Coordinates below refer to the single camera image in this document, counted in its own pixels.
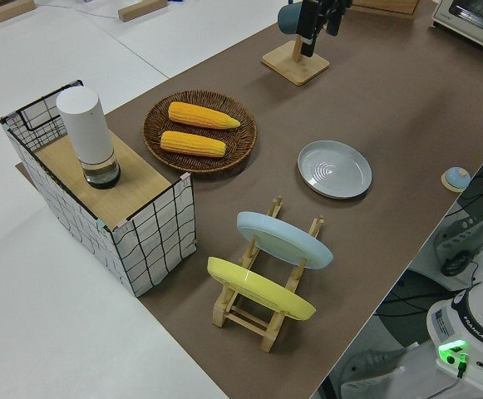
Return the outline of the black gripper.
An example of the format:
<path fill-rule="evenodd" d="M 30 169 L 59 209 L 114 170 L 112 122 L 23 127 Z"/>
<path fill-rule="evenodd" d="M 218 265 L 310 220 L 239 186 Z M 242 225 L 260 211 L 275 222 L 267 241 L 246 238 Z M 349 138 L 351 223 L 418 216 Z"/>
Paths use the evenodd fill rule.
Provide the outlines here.
<path fill-rule="evenodd" d="M 301 37 L 301 54 L 311 57 L 316 42 L 316 27 L 318 14 L 328 12 L 326 33 L 337 36 L 343 14 L 352 6 L 352 0 L 303 0 L 299 16 L 299 35 Z"/>

